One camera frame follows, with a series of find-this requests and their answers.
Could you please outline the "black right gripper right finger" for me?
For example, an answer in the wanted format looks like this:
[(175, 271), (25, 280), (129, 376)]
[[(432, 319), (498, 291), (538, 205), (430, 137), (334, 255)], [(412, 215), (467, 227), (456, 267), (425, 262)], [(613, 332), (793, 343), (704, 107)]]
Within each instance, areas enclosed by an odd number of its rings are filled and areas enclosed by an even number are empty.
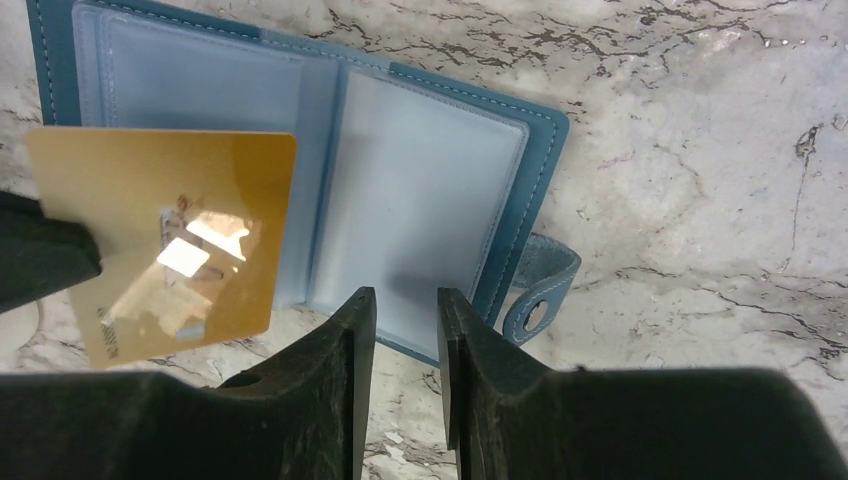
[(843, 479), (807, 396), (759, 368), (557, 371), (438, 292), (447, 447), (463, 479)]

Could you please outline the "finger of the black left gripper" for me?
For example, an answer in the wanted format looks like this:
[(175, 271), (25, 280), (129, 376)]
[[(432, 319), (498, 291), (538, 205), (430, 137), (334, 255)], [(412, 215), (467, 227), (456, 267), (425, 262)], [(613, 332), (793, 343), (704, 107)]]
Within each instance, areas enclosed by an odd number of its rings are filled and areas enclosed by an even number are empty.
[(37, 200), (1, 193), (1, 311), (102, 273), (98, 247), (82, 224), (47, 218)]

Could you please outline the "blue leather card holder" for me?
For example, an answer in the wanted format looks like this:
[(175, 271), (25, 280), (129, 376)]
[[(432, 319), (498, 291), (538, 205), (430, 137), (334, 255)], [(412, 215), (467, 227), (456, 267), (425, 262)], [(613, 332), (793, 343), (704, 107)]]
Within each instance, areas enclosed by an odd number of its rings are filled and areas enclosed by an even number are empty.
[(521, 345), (579, 255), (533, 225), (569, 133), (558, 110), (360, 50), (156, 1), (27, 5), (48, 125), (293, 134), (274, 302), (377, 294), (377, 340), (438, 362), (436, 291)]

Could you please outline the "gold credit card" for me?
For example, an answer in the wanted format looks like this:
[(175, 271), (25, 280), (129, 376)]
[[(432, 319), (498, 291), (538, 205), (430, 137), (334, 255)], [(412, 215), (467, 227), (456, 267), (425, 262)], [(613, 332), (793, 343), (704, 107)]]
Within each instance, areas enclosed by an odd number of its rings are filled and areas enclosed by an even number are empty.
[(92, 366), (268, 329), (294, 136), (52, 126), (25, 144), (45, 214), (83, 225), (100, 254), (69, 291)]

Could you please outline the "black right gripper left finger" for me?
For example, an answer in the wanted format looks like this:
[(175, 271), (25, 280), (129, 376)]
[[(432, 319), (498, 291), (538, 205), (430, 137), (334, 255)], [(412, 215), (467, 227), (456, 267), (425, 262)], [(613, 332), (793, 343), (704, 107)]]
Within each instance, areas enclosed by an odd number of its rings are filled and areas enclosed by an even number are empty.
[(159, 371), (1, 379), (5, 479), (358, 479), (376, 295), (215, 388)]

